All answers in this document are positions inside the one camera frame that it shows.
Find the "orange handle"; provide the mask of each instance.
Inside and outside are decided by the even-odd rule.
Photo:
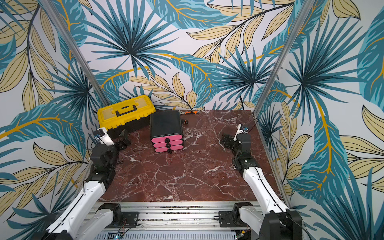
[[[189,112],[185,112],[184,114],[197,114],[197,111],[189,111]]]

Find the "small storage drawer unit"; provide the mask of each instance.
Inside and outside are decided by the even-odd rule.
[[[178,111],[161,111],[150,116],[151,142],[156,152],[172,152],[184,147],[183,128]]]

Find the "red wire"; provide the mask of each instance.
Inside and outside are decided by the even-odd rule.
[[[127,222],[127,219],[125,219],[125,222],[124,222],[124,224],[122,225],[122,231],[124,232],[124,230],[125,230],[125,223]]]

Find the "toolbox handle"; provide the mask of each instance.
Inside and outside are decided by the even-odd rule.
[[[120,116],[122,116],[122,115],[124,115],[124,114],[131,113],[131,112],[134,112],[134,111],[137,110],[136,105],[132,105],[132,107],[133,107],[133,110],[130,110],[130,111],[125,112],[125,113],[119,113],[119,111],[116,111],[116,116],[117,116],[117,117],[120,117]]]

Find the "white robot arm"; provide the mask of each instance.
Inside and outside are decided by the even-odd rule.
[[[263,211],[263,214],[259,213],[249,202],[236,203],[232,212],[219,212],[220,226],[250,226],[259,234],[260,240],[302,240],[300,214],[290,211],[266,180],[252,157],[247,129],[239,124],[236,136],[223,134],[220,144],[232,151],[232,164],[251,187]]]

